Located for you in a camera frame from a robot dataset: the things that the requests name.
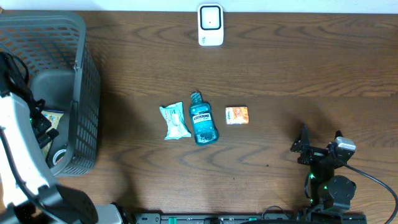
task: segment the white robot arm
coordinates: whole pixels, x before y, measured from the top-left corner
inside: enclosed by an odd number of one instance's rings
[[[93,205],[86,193],[53,176],[39,145],[57,132],[45,132],[50,121],[36,108],[44,101],[34,100],[12,57],[0,52],[0,174],[7,208],[0,223],[37,223],[35,208],[50,223],[125,223],[115,205]]]

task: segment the small orange box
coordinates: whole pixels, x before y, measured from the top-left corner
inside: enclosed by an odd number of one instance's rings
[[[225,108],[226,124],[248,124],[249,113],[247,106],[233,106]]]

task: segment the white plug-in device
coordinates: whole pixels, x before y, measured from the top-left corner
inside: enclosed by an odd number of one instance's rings
[[[223,8],[202,4],[198,8],[198,41],[202,46],[217,46],[224,41]]]

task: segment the blue mouthwash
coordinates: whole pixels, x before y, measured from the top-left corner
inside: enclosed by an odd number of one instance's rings
[[[195,142],[198,146],[217,142],[218,131],[214,126],[210,105],[202,101],[199,91],[194,91],[191,94],[191,100],[189,117],[192,121]]]

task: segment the wood grain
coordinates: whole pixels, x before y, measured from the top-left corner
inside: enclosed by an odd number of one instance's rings
[[[78,14],[103,79],[98,161],[89,174],[60,181],[94,203],[166,213],[301,209],[308,167],[289,149],[302,123],[317,146],[341,129],[358,147],[349,163],[398,190],[396,16],[225,13],[224,44],[200,47],[195,13]],[[182,101],[187,111],[196,89],[213,108],[220,140],[164,141],[159,106]],[[248,125],[225,124],[231,105],[248,106]],[[387,220],[388,191],[345,168],[337,173],[358,186],[352,212]]]

